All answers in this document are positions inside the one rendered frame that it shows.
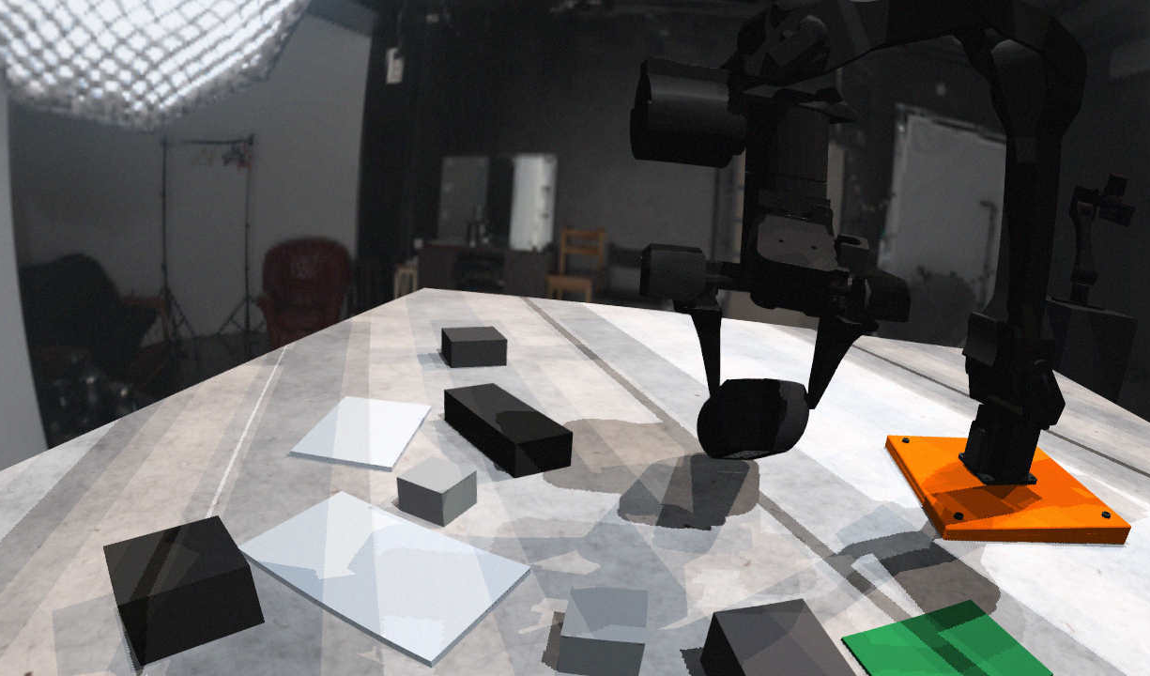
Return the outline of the green flat square panel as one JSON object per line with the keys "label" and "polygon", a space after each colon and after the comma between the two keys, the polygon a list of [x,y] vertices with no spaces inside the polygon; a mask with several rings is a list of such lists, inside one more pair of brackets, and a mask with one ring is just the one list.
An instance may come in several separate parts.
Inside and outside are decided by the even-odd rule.
{"label": "green flat square panel", "polygon": [[841,642],[869,676],[1052,676],[971,600]]}

